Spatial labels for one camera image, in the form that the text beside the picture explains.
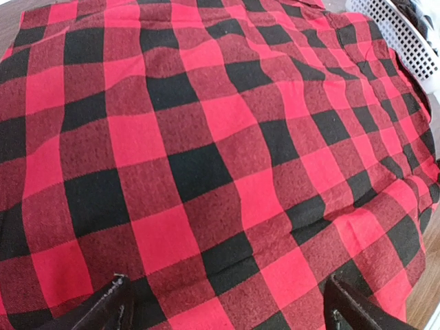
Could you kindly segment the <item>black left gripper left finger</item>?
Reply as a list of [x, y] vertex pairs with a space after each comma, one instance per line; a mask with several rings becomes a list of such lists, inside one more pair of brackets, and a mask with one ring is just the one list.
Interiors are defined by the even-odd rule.
[[131, 329], [134, 297], [127, 275], [112, 280], [58, 321], [58, 329]]

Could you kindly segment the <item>red black plaid shirt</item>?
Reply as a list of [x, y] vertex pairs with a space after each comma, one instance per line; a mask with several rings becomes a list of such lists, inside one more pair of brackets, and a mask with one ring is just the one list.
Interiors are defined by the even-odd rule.
[[1, 328], [127, 275], [134, 329], [324, 329], [336, 274], [392, 316], [439, 201], [426, 97], [321, 1], [68, 1], [1, 61]]

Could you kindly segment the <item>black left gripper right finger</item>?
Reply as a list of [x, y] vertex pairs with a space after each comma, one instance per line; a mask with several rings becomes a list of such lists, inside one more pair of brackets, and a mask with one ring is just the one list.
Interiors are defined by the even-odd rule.
[[412, 329], [331, 275], [324, 286], [326, 329]]

